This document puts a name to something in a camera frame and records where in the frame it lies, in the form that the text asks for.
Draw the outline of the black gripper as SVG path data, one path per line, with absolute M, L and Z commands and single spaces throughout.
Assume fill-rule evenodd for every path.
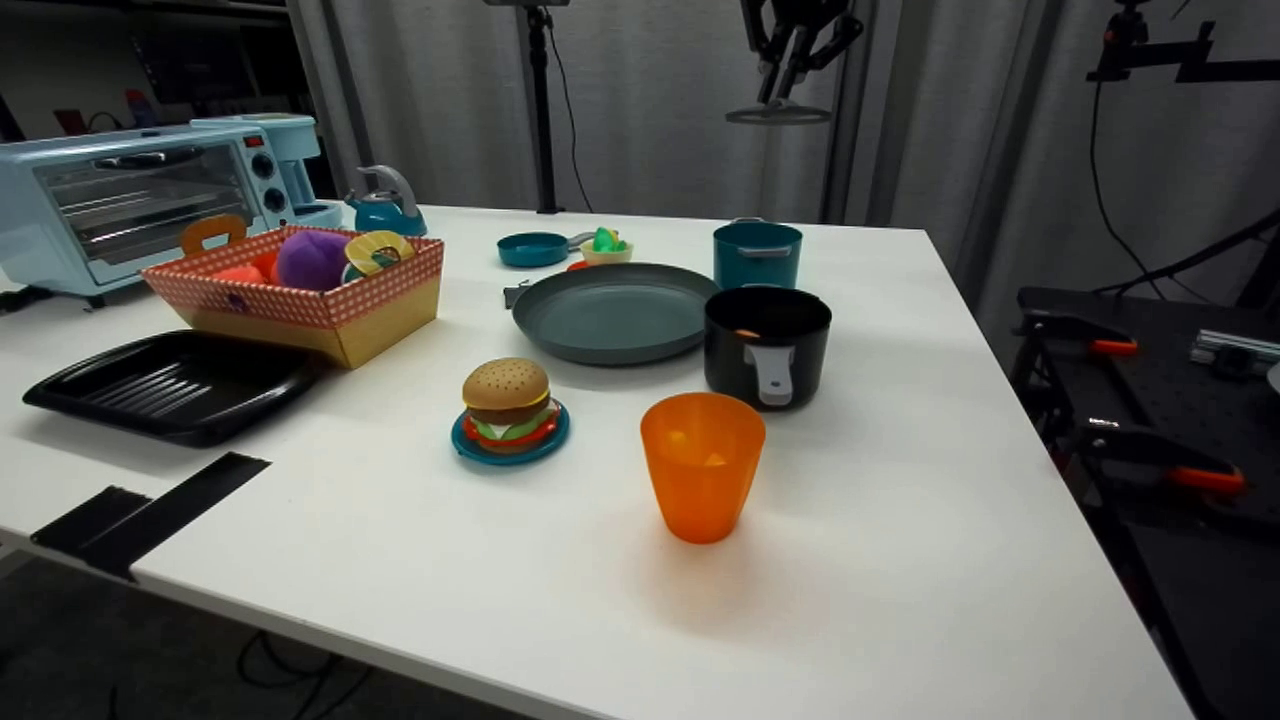
M 762 93 L 767 110 L 817 70 L 817 61 L 836 61 L 860 33 L 853 0 L 739 0 L 747 48 L 762 57 Z

